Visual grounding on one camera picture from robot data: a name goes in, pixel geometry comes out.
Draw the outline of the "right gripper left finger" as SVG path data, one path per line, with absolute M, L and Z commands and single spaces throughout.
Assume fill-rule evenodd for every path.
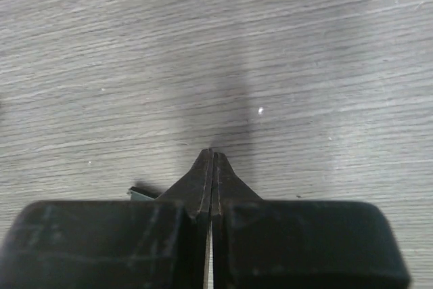
M 214 151 L 202 150 L 192 167 L 157 201 L 180 201 L 189 222 L 179 239 L 179 263 L 183 264 L 184 288 L 207 288 L 210 208 Z

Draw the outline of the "black battery cover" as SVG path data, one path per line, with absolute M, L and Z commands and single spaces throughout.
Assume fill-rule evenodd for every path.
M 158 194 L 135 186 L 132 186 L 128 189 L 128 194 L 130 196 L 130 199 L 135 201 L 155 200 L 159 196 Z

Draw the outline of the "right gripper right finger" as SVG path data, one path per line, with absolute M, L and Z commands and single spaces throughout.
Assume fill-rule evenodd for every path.
M 212 170 L 212 262 L 214 288 L 227 288 L 227 241 L 223 202 L 225 200 L 262 200 L 232 169 L 226 155 L 215 152 Z

